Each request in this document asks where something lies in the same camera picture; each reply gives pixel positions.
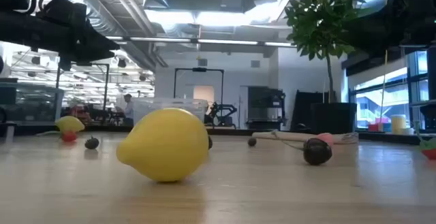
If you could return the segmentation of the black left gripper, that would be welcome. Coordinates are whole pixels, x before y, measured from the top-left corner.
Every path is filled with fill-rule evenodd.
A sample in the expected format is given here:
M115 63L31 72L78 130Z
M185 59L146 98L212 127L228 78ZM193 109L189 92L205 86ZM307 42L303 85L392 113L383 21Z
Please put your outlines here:
M51 23L46 28L48 36L44 38L44 49L66 56L62 61L64 69L69 69L66 66L71 62L90 63L112 58L111 50L120 49L117 43L97 32L89 20L79 27L66 19L45 16L44 20Z

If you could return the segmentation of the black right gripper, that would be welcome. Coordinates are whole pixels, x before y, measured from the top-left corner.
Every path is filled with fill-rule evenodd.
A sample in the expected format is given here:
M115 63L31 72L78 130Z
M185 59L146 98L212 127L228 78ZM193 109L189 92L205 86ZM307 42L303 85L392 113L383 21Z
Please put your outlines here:
M343 26L348 44L370 56L395 46L423 46L424 0L387 0L380 10Z

